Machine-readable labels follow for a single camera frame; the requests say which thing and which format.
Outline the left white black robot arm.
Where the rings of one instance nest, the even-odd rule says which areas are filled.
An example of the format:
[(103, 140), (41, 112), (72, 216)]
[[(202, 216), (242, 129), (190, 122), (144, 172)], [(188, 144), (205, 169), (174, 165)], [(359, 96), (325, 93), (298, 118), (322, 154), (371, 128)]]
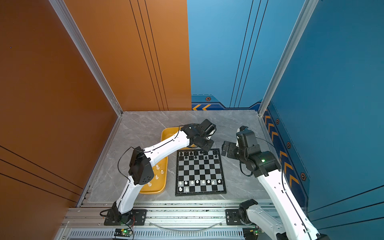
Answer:
[(141, 189), (149, 183), (155, 173), (153, 167), (170, 154), (195, 145), (209, 151), (214, 141), (211, 139), (217, 127), (205, 119), (200, 124), (187, 124), (178, 127), (171, 137), (147, 148), (133, 148), (129, 175), (120, 197), (113, 203), (107, 217), (121, 224), (124, 217), (132, 218), (133, 205)]

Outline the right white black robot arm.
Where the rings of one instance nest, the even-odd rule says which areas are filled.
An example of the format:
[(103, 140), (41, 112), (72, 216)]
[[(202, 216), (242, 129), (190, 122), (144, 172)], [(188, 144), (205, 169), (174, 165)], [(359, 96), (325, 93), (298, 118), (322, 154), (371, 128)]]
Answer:
[(311, 223), (293, 195), (282, 166), (270, 151), (262, 151), (255, 133), (242, 126), (236, 133), (237, 141), (225, 141), (222, 156), (238, 160), (262, 184), (277, 210), (277, 220), (265, 212), (253, 199), (240, 203), (239, 215), (246, 225), (255, 224), (272, 240), (328, 240)]

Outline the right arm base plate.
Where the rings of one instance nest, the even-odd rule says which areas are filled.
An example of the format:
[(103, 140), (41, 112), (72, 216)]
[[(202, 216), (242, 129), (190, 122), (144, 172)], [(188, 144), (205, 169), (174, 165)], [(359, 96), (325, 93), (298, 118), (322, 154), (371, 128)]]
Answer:
[(236, 226), (236, 225), (249, 225), (251, 222), (249, 221), (245, 210), (242, 208), (239, 209), (226, 209), (226, 223), (228, 226)]

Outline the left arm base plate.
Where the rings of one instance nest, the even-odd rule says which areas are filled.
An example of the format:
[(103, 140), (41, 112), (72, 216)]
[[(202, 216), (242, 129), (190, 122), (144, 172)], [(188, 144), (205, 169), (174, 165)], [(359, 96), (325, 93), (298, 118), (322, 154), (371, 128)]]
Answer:
[(144, 226), (147, 216), (145, 209), (133, 209), (132, 211), (122, 214), (119, 218), (115, 217), (113, 210), (108, 209), (104, 226)]

